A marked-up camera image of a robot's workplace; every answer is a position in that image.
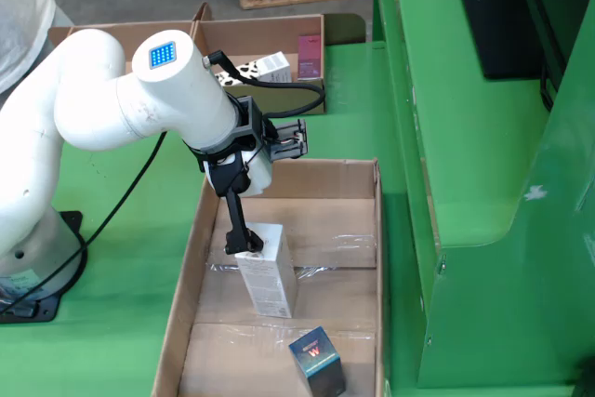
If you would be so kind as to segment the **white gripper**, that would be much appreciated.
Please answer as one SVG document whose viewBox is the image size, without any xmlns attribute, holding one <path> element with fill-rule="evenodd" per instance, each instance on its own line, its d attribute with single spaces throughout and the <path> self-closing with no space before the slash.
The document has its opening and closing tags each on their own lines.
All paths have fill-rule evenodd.
<svg viewBox="0 0 595 397">
<path fill-rule="evenodd" d="M 235 154 L 226 165 L 210 165 L 212 187 L 219 198 L 224 198 L 230 219 L 231 230 L 226 234 L 225 253 L 235 255 L 244 252 L 261 252 L 263 241 L 245 224 L 242 197 L 262 194 L 272 181 L 272 163 L 264 149 Z"/>
</svg>

